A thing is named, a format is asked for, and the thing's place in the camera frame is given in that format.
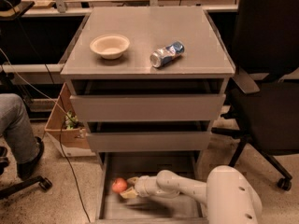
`ceramic bowl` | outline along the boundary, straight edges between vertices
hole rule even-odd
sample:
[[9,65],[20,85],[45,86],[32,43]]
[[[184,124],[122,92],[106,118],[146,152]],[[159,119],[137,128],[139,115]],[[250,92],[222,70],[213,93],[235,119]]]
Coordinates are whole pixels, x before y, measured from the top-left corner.
[[104,59],[118,59],[129,48],[130,41],[124,35],[100,35],[96,37],[90,48]]

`cabinet top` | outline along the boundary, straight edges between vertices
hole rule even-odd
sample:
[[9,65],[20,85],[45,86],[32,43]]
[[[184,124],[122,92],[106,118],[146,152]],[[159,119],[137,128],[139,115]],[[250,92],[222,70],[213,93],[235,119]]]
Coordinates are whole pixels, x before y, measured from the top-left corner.
[[[90,43],[99,35],[119,34],[130,47],[117,60],[104,60]],[[156,69],[150,55],[180,41],[183,55]],[[95,7],[61,75],[66,78],[231,77],[235,67],[201,7]]]

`drawer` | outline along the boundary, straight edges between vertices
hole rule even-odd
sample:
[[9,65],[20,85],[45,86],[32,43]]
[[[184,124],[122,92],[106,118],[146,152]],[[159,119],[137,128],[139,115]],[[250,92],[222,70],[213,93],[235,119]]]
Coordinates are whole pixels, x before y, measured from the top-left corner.
[[92,151],[177,151],[207,149],[210,132],[87,133]]
[[99,206],[94,223],[207,224],[199,203],[181,194],[176,198],[122,199],[111,191],[116,177],[155,176],[162,170],[195,179],[193,152],[109,153],[99,186]]
[[71,96],[80,121],[214,120],[224,94]]

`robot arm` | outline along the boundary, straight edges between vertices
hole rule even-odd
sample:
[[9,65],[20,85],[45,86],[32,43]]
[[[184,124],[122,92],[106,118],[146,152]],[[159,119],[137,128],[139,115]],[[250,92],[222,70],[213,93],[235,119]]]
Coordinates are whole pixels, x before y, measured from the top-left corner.
[[130,178],[128,183],[133,186],[120,193],[123,198],[188,195],[207,207],[210,224],[257,224],[262,214],[258,194],[242,174],[229,166],[215,168],[206,183],[166,170],[156,176]]

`soda can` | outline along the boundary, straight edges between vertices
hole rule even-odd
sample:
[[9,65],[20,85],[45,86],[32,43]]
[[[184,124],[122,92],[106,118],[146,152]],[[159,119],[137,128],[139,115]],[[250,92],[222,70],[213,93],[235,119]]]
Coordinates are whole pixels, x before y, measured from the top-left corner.
[[184,51],[184,45],[176,41],[167,47],[155,50],[149,59],[153,67],[159,68],[180,56]]

